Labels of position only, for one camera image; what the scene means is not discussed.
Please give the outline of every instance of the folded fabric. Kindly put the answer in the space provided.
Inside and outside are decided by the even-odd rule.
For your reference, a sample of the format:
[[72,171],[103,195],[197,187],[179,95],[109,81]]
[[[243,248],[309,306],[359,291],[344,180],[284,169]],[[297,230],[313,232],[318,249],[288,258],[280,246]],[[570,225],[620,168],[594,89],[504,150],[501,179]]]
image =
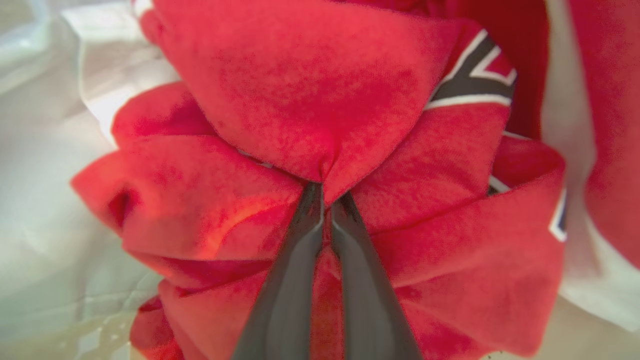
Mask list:
[[640,3],[569,4],[588,74],[598,154],[584,200],[602,235],[640,269]]
[[[73,181],[165,278],[134,346],[228,359],[311,180],[327,205],[353,194],[425,358],[535,352],[561,274],[564,165],[503,136],[515,71],[485,30],[327,1],[154,4],[143,30],[184,82],[127,103],[120,150]],[[505,193],[487,197],[490,177]],[[341,298],[324,249],[313,359],[343,356]]]

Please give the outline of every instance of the white plastic sheet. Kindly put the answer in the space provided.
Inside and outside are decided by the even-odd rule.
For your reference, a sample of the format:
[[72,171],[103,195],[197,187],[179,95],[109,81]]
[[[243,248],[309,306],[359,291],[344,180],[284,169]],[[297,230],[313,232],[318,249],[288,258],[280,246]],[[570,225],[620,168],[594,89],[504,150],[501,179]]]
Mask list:
[[82,103],[77,42],[57,21],[44,71],[0,94],[0,340],[135,311],[159,280],[70,188],[113,146]]

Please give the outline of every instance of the white surface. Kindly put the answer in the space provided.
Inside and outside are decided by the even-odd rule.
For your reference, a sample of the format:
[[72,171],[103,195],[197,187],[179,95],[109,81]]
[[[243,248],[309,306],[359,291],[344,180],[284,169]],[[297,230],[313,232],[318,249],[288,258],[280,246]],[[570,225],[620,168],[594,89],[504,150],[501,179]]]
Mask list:
[[3,6],[28,6],[31,21],[0,34],[0,68],[41,53],[49,46],[49,10],[46,0],[3,0]]
[[63,44],[45,73],[0,95],[0,340],[134,311],[159,280],[69,186],[112,146]]
[[134,0],[133,8],[136,16],[141,17],[145,12],[153,9],[154,4],[151,0]]

